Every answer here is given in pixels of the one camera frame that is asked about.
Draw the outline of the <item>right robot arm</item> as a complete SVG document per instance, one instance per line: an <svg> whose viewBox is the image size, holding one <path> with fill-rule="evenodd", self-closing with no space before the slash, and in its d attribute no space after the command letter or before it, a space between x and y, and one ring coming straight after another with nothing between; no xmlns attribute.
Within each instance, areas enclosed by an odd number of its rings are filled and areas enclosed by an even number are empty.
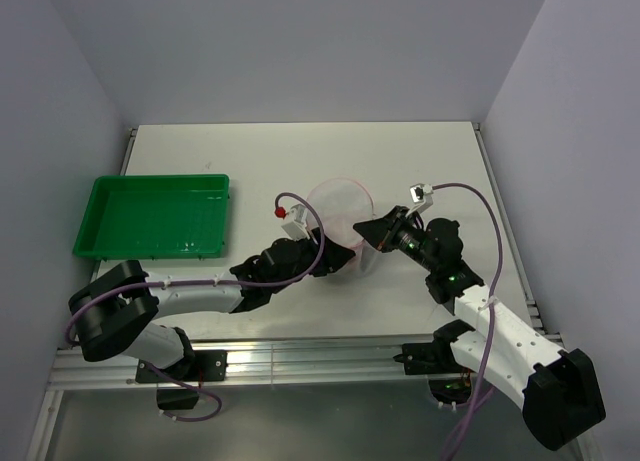
<svg viewBox="0 0 640 461"><path fill-rule="evenodd" d="M489 293L462 258L459 224L431 220L423 230L397 206L354 229L380 252L398 250L428 271L431 297L454 321L428 343L406 343L395 361L408 375L483 373L486 382L516 404L545 448L556 451L606 417L593 362L549 341Z"/></svg>

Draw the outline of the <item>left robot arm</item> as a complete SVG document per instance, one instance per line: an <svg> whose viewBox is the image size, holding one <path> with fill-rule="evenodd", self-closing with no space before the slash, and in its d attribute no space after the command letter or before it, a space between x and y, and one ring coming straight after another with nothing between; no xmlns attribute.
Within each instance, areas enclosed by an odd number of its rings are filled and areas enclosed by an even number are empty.
<svg viewBox="0 0 640 461"><path fill-rule="evenodd" d="M124 261L70 298L65 335L87 362L124 355L150 363L172 380L183 380L195 367L191 342L183 329L160 325L158 319L253 311L306 276L338 272L355 256L314 229L300 240L277 239L211 279L154 275L137 260Z"/></svg>

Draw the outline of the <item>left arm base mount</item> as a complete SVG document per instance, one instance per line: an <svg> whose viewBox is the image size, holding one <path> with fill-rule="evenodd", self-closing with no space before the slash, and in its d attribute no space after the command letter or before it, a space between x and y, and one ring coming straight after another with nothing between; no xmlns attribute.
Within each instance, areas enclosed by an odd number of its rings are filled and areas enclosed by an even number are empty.
<svg viewBox="0 0 640 461"><path fill-rule="evenodd" d="M161 373L179 381L179 384L159 376L144 361L138 362L134 380L138 385L156 387L156 405L160 410L182 414L193 410L199 401L209 398L183 387L182 384L204 389L206 383L224 381L226 368L227 352L225 350L196 350L195 358L188 361L185 368L161 370Z"/></svg>

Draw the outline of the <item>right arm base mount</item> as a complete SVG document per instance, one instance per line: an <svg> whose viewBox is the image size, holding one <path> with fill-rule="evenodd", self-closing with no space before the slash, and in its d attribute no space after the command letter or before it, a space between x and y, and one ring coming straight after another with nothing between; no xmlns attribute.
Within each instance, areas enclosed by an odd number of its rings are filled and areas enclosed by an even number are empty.
<svg viewBox="0 0 640 461"><path fill-rule="evenodd" d="M437 402L459 405L471 396L471 371L458 364L439 341L405 343L393 360L403 366L407 376L426 376Z"/></svg>

